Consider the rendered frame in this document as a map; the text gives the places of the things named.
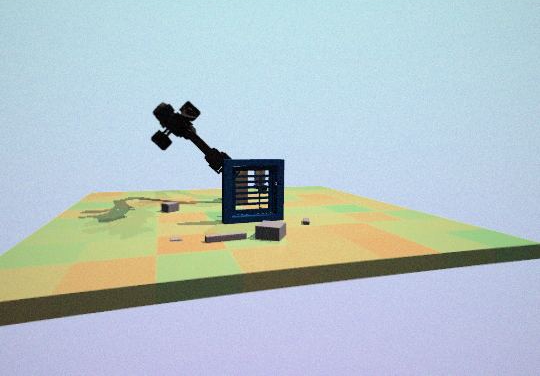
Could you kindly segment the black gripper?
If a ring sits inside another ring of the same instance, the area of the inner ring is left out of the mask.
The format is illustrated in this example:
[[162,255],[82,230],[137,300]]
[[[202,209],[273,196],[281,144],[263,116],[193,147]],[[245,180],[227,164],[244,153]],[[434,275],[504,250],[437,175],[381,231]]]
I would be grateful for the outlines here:
[[[182,119],[175,115],[177,119],[172,118],[166,125],[168,128],[164,132],[159,130],[150,138],[162,150],[167,150],[172,144],[173,141],[169,138],[172,133],[180,137],[189,128],[186,123],[195,121],[201,115],[201,112],[190,101],[187,101],[179,110],[183,116]],[[185,119],[187,120],[184,121]],[[166,132],[168,133],[166,134]]]

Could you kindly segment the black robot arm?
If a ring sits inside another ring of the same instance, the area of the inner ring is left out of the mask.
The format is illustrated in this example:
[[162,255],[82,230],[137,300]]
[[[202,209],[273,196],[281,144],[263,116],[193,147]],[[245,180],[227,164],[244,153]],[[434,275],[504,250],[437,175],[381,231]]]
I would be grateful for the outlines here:
[[[160,103],[153,110],[152,114],[158,120],[158,122],[160,122],[163,128],[168,128],[166,125],[171,121],[172,118],[175,117],[175,119],[177,119],[176,116],[180,119],[183,118],[183,116],[179,112],[175,113],[175,109],[171,106],[171,104],[167,105],[167,104],[164,104],[163,102]],[[196,134],[196,129],[193,127],[193,124],[190,121],[188,121],[186,125],[189,128],[180,136],[180,138],[183,137],[186,140],[191,140],[205,154],[204,158],[209,163],[209,166],[216,173],[218,174],[222,173],[222,168],[221,168],[222,159],[232,159],[232,158],[227,153],[222,152],[222,151],[220,152],[216,148],[211,148],[208,144],[206,144]]]

